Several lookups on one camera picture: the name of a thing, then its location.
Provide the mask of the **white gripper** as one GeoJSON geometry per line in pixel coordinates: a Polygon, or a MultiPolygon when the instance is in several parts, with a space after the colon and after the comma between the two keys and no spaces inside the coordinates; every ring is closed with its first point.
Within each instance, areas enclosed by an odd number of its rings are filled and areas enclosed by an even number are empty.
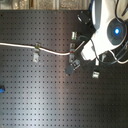
{"type": "MultiPolygon", "coordinates": [[[[81,56],[84,60],[94,60],[100,54],[100,44],[98,42],[87,42],[82,51],[81,56]]],[[[66,69],[65,73],[70,75],[74,70],[80,66],[80,61],[78,59],[74,60],[66,69]]],[[[95,65],[92,73],[92,78],[98,79],[100,75],[100,62],[96,59],[95,65]]]]}

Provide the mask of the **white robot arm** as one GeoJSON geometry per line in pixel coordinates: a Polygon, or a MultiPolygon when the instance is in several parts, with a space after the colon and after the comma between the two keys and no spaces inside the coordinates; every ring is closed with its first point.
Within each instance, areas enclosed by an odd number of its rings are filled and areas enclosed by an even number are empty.
{"type": "Polygon", "coordinates": [[[111,0],[94,0],[92,4],[92,22],[95,28],[95,33],[87,43],[82,43],[80,54],[83,60],[96,60],[104,65],[109,65],[109,62],[104,62],[99,58],[100,55],[109,51],[114,62],[119,62],[119,59],[113,53],[113,50],[123,44],[128,34],[126,23],[117,16],[117,5],[111,0]]]}

